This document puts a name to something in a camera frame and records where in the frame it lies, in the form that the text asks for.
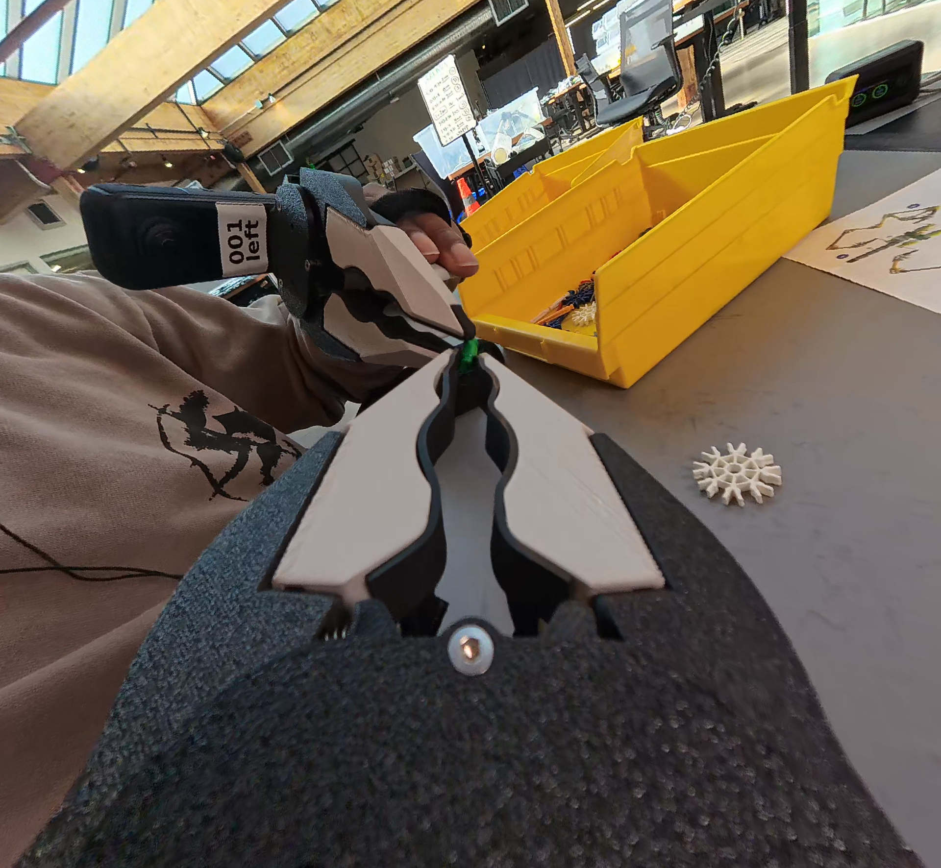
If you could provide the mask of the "person's left forearm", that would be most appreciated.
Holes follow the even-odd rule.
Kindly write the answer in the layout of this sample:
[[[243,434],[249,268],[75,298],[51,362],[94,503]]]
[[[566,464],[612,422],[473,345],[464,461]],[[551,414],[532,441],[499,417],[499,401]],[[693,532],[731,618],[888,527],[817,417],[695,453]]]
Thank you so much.
[[[289,434],[338,422],[407,374],[318,349],[276,296],[240,309],[185,287],[134,291],[97,274],[2,274],[2,356],[47,393],[173,403],[185,384]]]

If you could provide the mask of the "wooden ceiling beam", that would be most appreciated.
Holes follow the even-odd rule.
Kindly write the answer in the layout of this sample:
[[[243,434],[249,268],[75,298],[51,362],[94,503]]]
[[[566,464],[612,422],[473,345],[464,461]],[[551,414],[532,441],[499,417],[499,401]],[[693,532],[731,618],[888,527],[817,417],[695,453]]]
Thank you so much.
[[[16,124],[27,151],[74,169],[291,0],[157,0]]]

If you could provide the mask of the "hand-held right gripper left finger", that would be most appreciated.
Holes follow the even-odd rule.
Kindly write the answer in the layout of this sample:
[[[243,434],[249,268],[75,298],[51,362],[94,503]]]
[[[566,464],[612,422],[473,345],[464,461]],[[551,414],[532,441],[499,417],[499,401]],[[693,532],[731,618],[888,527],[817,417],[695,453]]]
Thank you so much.
[[[450,351],[349,424],[296,526],[272,587],[367,599],[405,620],[434,599],[446,565],[434,464],[454,432],[460,354]]]

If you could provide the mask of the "wooden standing desk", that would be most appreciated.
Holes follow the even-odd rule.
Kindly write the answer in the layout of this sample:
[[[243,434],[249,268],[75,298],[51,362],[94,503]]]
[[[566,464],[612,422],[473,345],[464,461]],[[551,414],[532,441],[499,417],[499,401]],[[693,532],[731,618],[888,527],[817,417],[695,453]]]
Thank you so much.
[[[698,16],[704,18],[703,41],[700,52],[705,60],[705,70],[697,73],[696,92],[691,104],[681,113],[690,126],[693,116],[699,114],[701,122],[711,122],[726,113],[724,104],[719,56],[723,49],[724,33],[717,33],[713,14],[719,4],[729,0],[678,0],[674,3],[674,18],[686,23]],[[809,89],[809,38],[807,23],[807,0],[786,0],[788,19],[788,68],[791,95]]]

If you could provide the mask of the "person's left hand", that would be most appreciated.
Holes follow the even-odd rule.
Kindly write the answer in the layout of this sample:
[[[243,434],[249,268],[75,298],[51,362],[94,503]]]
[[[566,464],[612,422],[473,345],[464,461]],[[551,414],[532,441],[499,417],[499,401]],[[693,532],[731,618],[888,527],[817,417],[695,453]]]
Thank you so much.
[[[458,278],[477,273],[477,258],[453,223],[435,214],[410,213],[399,218],[396,226],[406,233],[429,263],[440,265]]]

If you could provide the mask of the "black device with green display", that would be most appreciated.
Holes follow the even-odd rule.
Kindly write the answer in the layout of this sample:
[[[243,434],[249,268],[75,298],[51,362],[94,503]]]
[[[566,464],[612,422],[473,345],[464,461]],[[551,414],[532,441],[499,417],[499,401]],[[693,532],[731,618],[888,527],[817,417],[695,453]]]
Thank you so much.
[[[856,79],[846,129],[913,103],[921,90],[923,54],[921,39],[902,39],[827,75],[826,85]]]

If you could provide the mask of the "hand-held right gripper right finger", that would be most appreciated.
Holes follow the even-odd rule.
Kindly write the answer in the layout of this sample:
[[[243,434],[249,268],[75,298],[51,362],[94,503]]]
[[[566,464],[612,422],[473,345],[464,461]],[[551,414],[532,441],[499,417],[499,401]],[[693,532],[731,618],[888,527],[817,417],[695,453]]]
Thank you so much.
[[[488,356],[493,412],[515,462],[502,491],[513,541],[589,595],[660,590],[665,578],[594,449],[590,428]]]

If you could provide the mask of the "black office chair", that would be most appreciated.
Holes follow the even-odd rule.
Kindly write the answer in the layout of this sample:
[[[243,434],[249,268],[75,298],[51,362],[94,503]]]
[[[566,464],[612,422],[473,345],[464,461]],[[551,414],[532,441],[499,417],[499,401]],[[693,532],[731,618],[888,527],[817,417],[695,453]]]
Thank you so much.
[[[618,22],[622,98],[612,98],[607,78],[594,69],[588,56],[576,60],[576,69],[594,99],[594,122],[600,129],[643,118],[663,123],[663,102],[683,85],[673,0],[642,0],[620,13]]]

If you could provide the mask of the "pile of colourful building pieces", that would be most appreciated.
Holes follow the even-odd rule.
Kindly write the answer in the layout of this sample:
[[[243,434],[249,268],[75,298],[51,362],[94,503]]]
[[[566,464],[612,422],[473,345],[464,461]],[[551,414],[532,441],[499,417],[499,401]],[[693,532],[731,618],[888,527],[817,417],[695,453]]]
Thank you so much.
[[[594,279],[588,278],[542,310],[532,322],[544,328],[596,337],[595,321]]]

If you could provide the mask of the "clear storage tub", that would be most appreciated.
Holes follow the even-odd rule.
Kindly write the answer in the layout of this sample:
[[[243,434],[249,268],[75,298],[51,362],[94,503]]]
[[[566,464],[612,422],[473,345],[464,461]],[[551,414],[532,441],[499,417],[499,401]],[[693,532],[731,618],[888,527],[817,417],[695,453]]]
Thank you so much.
[[[496,166],[546,136],[545,109],[534,87],[507,105],[490,111],[475,127],[486,157]]]

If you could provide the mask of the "yellow plastic bin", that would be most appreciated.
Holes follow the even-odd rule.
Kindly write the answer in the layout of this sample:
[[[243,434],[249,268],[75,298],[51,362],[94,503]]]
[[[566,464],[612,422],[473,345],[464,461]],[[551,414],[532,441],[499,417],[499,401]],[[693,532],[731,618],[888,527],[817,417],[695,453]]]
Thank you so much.
[[[518,177],[465,219],[463,226],[473,249],[482,251],[609,163],[628,162],[643,142],[643,121],[637,119],[604,130],[536,164],[531,172]]]
[[[481,338],[629,388],[829,216],[854,78],[637,146],[477,252]],[[596,337],[533,319],[594,279]]]

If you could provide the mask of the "white snowflake connector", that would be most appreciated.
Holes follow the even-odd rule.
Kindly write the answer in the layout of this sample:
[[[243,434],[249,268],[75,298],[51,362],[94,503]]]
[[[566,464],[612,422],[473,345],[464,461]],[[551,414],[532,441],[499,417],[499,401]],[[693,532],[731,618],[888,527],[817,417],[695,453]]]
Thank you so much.
[[[783,484],[781,467],[773,456],[761,448],[748,451],[745,443],[727,443],[724,451],[716,447],[702,451],[701,459],[693,462],[692,475],[707,498],[741,508],[749,499],[763,504]]]

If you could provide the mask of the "grey desk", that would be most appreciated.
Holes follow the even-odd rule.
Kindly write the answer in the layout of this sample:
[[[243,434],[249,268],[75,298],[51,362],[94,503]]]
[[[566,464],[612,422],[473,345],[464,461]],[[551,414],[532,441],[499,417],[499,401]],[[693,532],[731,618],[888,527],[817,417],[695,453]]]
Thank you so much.
[[[856,771],[939,866],[939,316],[782,260],[628,391],[514,371],[661,478],[770,604]],[[745,443],[783,484],[693,479]]]

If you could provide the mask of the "white sign board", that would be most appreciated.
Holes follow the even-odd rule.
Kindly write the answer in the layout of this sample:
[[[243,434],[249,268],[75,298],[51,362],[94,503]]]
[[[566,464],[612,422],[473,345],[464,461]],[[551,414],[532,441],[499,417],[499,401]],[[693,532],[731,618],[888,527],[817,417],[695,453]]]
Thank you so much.
[[[418,88],[442,146],[462,140],[476,117],[453,53],[418,79]]]

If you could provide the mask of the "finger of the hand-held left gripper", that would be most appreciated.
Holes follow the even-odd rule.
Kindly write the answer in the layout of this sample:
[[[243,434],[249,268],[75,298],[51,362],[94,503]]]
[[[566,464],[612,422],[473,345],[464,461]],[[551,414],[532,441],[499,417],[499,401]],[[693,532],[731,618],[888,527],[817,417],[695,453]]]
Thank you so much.
[[[340,290],[322,297],[322,350],[330,357],[421,368],[455,345],[453,330],[407,314],[385,291]]]
[[[406,317],[443,335],[471,337],[471,322],[402,229],[362,227],[340,213],[328,213],[326,244],[347,289],[385,295]]]

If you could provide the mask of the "folded paper instruction sheet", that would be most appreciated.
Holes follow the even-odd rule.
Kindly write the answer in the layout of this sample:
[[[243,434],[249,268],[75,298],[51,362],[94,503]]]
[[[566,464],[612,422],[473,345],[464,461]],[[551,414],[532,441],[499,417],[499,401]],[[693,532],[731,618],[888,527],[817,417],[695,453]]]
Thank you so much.
[[[810,232],[786,258],[940,312],[940,170]]]

